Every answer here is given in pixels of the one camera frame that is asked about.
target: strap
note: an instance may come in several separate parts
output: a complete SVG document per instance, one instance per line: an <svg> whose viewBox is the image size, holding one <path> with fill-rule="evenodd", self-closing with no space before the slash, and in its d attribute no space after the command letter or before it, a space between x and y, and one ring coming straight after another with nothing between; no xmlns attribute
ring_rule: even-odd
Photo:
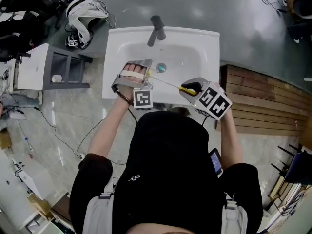
<svg viewBox="0 0 312 234"><path fill-rule="evenodd" d="M132 77L136 77L136 78L139 78L141 80L144 80L144 75L143 74L140 74L140 73L134 72L134 71L122 70L120 75L121 76L132 76Z"/></svg>

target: white cabinet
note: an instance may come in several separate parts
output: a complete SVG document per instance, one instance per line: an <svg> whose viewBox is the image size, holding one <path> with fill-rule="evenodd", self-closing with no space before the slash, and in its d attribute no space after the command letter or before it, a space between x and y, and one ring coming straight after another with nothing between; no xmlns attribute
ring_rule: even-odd
<svg viewBox="0 0 312 234"><path fill-rule="evenodd" d="M14 156L16 175L41 199L54 191L48 170L28 155Z"/></svg>

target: sink basin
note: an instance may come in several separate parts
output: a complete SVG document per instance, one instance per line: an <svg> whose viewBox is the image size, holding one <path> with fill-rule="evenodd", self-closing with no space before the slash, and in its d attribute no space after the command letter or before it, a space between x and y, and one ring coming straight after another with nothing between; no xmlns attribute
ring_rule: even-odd
<svg viewBox="0 0 312 234"><path fill-rule="evenodd" d="M147 46L153 27L109 31L103 72L103 98L117 97L111 85L130 60L152 59L152 76L176 86L196 77L219 81L219 33L177 27L164 27L164 30L166 39L156 39L153 47ZM157 72L160 63L166 66L163 73ZM153 102L189 105L177 88L153 78L149 81L154 85Z"/></svg>

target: black and white marker cube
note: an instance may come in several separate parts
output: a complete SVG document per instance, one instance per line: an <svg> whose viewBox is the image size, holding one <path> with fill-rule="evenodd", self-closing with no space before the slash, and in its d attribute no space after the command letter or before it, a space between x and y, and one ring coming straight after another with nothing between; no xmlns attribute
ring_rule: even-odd
<svg viewBox="0 0 312 234"><path fill-rule="evenodd" d="M152 108L152 91L149 89L135 88L133 90L133 107L138 110Z"/></svg>
<svg viewBox="0 0 312 234"><path fill-rule="evenodd" d="M226 97L222 89L210 82L208 88L195 103L195 108L207 112L216 120L220 120L231 107L232 102Z"/></svg>

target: gray floor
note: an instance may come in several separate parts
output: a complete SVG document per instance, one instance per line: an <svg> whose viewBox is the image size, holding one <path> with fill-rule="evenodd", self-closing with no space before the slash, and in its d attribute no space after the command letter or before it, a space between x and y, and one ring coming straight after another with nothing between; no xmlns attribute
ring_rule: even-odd
<svg viewBox="0 0 312 234"><path fill-rule="evenodd" d="M147 26L152 15L160 15L167 26L216 31L220 33L221 63L247 67L305 90L311 88L303 81L305 72L312 68L311 44L305 40L296 44L286 29L293 23L291 16L278 14L261 0L101 1L115 14L117 28ZM98 25L84 52L103 56L107 30L107 25ZM51 35L51 44L64 47L68 33L63 28Z"/></svg>
<svg viewBox="0 0 312 234"><path fill-rule="evenodd" d="M84 81L89 82L91 88L46 90L43 93L41 106L43 114L57 127L57 136L68 143L75 152L85 135L106 116L113 104L111 100L103 100L101 97L103 62L103 59L97 59L87 66ZM53 205L65 192L71 191L80 160L70 148L55 138L54 129L47 124L39 111L32 108L22 110L27 120L21 120L20 124L33 150L29 150L18 121L10 119L8 130L13 143L12 150L14 153L32 153L34 159L48 169L55 186L55 193L47 200ZM145 111L133 110L133 113L139 119ZM203 115L194 110L191 110L191 114L194 120L203 122ZM220 151L221 133L214 129L214 124L214 120L207 119L204 125L209 133L208 150L217 148ZM127 160L135 125L134 119L127 112L118 128L108 156L114 162L124 163ZM96 128L83 141L78 154L87 153L95 131ZM293 151L288 147L288 143L297 145L298 140L287 136L249 134L239 134L238 137L243 150L243 161L258 169L263 204L267 205L269 202L267 195L278 178L278 171L271 166L271 163L282 168L281 161L288 163L290 159L290 156L277 146ZM114 175L119 178L123 170L124 166L117 166Z"/></svg>

